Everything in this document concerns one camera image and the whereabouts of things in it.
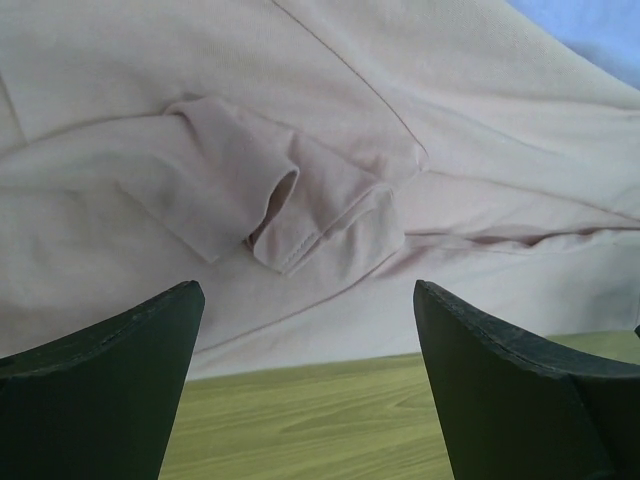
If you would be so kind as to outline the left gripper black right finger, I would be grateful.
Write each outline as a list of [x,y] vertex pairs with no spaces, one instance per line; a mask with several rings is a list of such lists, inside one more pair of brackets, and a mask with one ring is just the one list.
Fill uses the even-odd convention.
[[635,479],[639,368],[581,352],[418,281],[414,314],[457,479]]

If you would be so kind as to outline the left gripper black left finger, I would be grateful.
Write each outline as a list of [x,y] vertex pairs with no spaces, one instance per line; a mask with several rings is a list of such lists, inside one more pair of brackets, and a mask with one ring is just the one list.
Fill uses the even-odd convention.
[[204,306],[183,282],[3,358],[2,478],[158,478]]

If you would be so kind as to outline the pink printed t shirt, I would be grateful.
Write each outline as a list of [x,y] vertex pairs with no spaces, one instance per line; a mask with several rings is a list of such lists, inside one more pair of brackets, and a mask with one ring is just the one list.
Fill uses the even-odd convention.
[[1,352],[179,282],[192,377],[639,322],[639,92],[508,1],[5,1]]

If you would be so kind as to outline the purple t shirt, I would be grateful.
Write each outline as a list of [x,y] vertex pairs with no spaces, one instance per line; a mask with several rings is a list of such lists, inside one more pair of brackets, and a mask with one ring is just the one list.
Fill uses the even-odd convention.
[[579,56],[639,87],[638,0],[519,0],[509,5]]

